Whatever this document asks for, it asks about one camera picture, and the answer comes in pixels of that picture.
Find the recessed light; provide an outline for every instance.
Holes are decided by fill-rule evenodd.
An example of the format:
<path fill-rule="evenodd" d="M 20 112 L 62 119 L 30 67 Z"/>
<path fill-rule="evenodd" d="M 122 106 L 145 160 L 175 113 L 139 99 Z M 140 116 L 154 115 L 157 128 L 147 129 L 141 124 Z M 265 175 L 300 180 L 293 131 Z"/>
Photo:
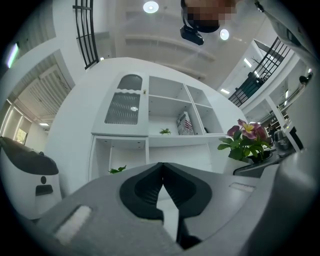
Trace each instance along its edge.
<path fill-rule="evenodd" d="M 10 52 L 9 60 L 6 63 L 6 65 L 8 66 L 9 69 L 11 68 L 12 63 L 14 62 L 14 60 L 17 56 L 18 50 L 19 50 L 18 45 L 15 43 L 14 46 L 12 47 L 11 52 Z"/>
<path fill-rule="evenodd" d="M 252 67 L 251 63 L 249 62 L 249 60 L 247 60 L 246 58 L 244 58 L 243 60 L 250 68 Z"/>
<path fill-rule="evenodd" d="M 229 94 L 229 93 L 230 93 L 230 91 L 227 91 L 227 90 L 225 90 L 225 89 L 221 89 L 221 92 L 223 92 L 223 93 L 225 93 L 225 94 Z"/>
<path fill-rule="evenodd" d="M 155 1 L 149 1 L 143 5 L 143 10 L 148 14 L 154 14 L 159 10 L 159 5 Z"/>
<path fill-rule="evenodd" d="M 222 40 L 227 40 L 229 38 L 229 31 L 226 29 L 222 29 L 220 31 L 220 37 Z"/>

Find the product box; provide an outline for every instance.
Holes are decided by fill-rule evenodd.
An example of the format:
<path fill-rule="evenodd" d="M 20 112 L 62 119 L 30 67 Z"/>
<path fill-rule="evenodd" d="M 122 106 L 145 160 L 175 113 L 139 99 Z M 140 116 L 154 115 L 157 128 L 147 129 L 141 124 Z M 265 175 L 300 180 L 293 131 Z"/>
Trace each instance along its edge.
<path fill-rule="evenodd" d="M 195 135 L 188 112 L 183 112 L 176 121 L 179 135 Z"/>

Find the flower pot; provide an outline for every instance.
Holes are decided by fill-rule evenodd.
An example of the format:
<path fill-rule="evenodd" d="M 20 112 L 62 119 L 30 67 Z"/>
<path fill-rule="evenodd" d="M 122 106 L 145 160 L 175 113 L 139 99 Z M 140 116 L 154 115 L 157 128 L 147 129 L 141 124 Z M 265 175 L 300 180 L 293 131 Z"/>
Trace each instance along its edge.
<path fill-rule="evenodd" d="M 233 158 L 228 157 L 223 174 L 233 175 L 236 169 L 249 166 L 252 164 L 253 164 L 252 160 L 251 161 L 248 160 L 248 162 L 244 162 L 244 161 L 239 161 L 239 160 L 235 160 Z"/>

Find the black railing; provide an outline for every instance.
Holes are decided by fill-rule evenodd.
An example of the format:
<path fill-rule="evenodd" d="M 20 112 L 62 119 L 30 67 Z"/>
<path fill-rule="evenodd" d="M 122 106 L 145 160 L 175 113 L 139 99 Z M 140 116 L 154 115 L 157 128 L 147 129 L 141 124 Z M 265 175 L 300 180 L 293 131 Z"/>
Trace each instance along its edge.
<path fill-rule="evenodd" d="M 93 8 L 94 0 L 81 0 L 80 5 L 78 5 L 78 0 L 75 0 L 75 5 L 73 5 L 73 9 L 75 9 L 75 23 L 78 35 L 77 41 L 81 49 L 81 53 L 85 63 L 85 69 L 88 69 L 94 63 L 99 62 L 94 31 Z"/>
<path fill-rule="evenodd" d="M 287 56 L 290 48 L 277 37 L 261 62 L 248 74 L 244 83 L 229 97 L 237 107 L 245 103 L 271 77 Z"/>

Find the light fixture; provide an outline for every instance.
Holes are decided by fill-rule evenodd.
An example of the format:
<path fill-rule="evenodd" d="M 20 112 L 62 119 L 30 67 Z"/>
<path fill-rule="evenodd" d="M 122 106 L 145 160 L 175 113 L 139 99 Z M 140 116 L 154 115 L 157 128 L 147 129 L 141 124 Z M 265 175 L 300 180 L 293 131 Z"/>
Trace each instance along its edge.
<path fill-rule="evenodd" d="M 229 38 L 229 31 L 226 29 L 222 29 L 220 31 L 220 37 L 222 40 L 227 40 Z"/>
<path fill-rule="evenodd" d="M 14 46 L 12 47 L 11 52 L 10 52 L 8 62 L 6 63 L 6 65 L 8 66 L 9 69 L 11 68 L 12 63 L 14 62 L 14 60 L 16 58 L 18 50 L 19 50 L 18 45 L 15 43 Z"/>
<path fill-rule="evenodd" d="M 251 63 L 250 63 L 249 60 L 247 60 L 246 58 L 244 58 L 244 62 L 245 62 L 250 68 L 252 67 Z"/>
<path fill-rule="evenodd" d="M 143 5 L 143 10 L 148 14 L 154 14 L 159 10 L 159 5 L 155 1 L 149 1 Z"/>
<path fill-rule="evenodd" d="M 225 90 L 225 89 L 221 89 L 221 92 L 223 92 L 223 93 L 225 93 L 225 94 L 229 94 L 229 93 L 230 93 L 230 91 L 227 91 L 227 90 Z"/>

